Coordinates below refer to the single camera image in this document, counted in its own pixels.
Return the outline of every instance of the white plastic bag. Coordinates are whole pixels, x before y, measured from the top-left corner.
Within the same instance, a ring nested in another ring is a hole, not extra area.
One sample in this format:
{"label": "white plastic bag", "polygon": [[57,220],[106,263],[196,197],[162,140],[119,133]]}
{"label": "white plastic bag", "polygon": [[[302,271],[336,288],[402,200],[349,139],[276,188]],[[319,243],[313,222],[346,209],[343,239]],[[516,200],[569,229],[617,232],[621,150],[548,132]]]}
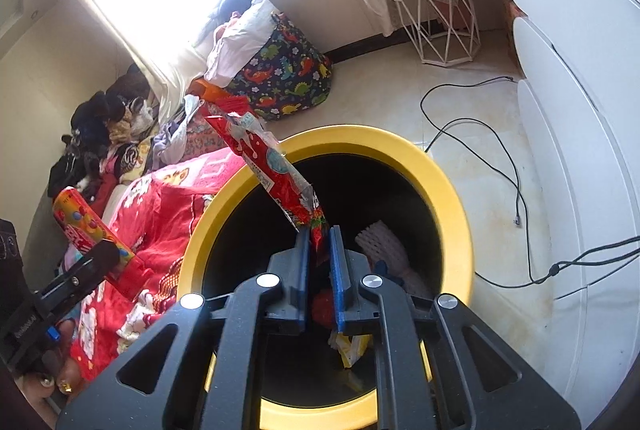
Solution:
{"label": "white plastic bag", "polygon": [[238,72],[269,40],[275,21],[271,13],[280,13],[268,0],[253,0],[240,19],[226,28],[207,58],[207,81],[225,88]]}

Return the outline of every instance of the trash bin rim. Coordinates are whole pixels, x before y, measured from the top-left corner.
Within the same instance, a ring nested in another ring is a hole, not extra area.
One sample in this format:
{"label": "trash bin rim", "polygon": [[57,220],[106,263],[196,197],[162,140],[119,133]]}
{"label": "trash bin rim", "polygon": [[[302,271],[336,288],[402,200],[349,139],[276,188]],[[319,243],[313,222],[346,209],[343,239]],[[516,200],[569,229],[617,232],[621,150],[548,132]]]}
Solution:
{"label": "trash bin rim", "polygon": [[[385,163],[404,175],[429,206],[436,223],[442,251],[442,291],[452,293],[468,304],[474,259],[466,214],[447,176],[420,148],[391,132],[360,125],[308,130],[285,139],[280,146],[292,163],[320,155],[360,155]],[[184,254],[178,298],[202,291],[210,248],[216,236],[240,202],[259,185],[257,177],[245,166],[211,201]],[[260,428],[357,429],[374,423],[376,419],[374,390],[349,402],[323,408],[295,408],[263,399]]]}

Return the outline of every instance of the wall baseboard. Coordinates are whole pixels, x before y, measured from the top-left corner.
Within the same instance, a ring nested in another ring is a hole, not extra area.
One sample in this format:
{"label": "wall baseboard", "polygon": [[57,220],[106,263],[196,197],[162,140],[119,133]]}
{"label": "wall baseboard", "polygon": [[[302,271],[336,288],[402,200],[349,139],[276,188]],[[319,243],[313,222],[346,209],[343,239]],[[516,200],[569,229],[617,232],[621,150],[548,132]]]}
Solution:
{"label": "wall baseboard", "polygon": [[[423,22],[422,24],[424,27],[427,26],[427,22]],[[440,24],[439,21],[431,20],[431,31],[443,32],[444,27]],[[356,58],[357,56],[367,54],[368,52],[380,50],[381,48],[391,47],[392,45],[405,44],[409,41],[409,35],[406,33],[404,28],[401,28],[396,29],[396,31],[392,32],[392,34],[389,36],[376,34],[375,36],[363,38],[362,40],[358,40],[357,42],[353,42],[352,44],[334,48],[333,50],[329,50],[325,54],[334,63],[340,63],[341,61],[350,60],[351,58]]]}

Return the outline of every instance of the dinosaur pattern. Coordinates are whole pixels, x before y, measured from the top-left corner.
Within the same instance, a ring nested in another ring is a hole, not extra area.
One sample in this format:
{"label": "dinosaur pattern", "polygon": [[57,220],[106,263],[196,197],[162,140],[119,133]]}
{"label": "dinosaur pattern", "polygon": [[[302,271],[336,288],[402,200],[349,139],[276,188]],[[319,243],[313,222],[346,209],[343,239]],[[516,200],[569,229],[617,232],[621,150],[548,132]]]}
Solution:
{"label": "dinosaur pattern", "polygon": [[231,80],[226,91],[245,95],[267,121],[322,103],[331,89],[332,62],[284,15],[273,15],[269,40]]}

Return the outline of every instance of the snack package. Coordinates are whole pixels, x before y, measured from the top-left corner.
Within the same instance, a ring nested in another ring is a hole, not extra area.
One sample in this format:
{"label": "snack package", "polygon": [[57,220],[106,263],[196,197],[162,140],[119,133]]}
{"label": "snack package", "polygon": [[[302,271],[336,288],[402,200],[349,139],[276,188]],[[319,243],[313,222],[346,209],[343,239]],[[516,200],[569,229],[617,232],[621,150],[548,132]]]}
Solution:
{"label": "snack package", "polygon": [[250,111],[242,115],[223,113],[206,119],[229,148],[244,159],[293,226],[311,228],[316,265],[328,259],[324,244],[327,225],[318,198],[311,185],[281,153],[273,134],[264,130]]}
{"label": "snack package", "polygon": [[113,234],[75,188],[65,188],[60,192],[53,203],[53,215],[81,254],[86,254],[104,239],[115,243],[120,252],[120,262],[106,279],[127,300],[134,301],[151,277],[152,270],[147,269],[142,260]]}
{"label": "snack package", "polygon": [[329,336],[329,346],[340,352],[342,358],[342,366],[351,368],[357,360],[359,360],[367,350],[369,342],[372,341],[371,334],[363,334],[361,336],[345,336],[335,330]]}

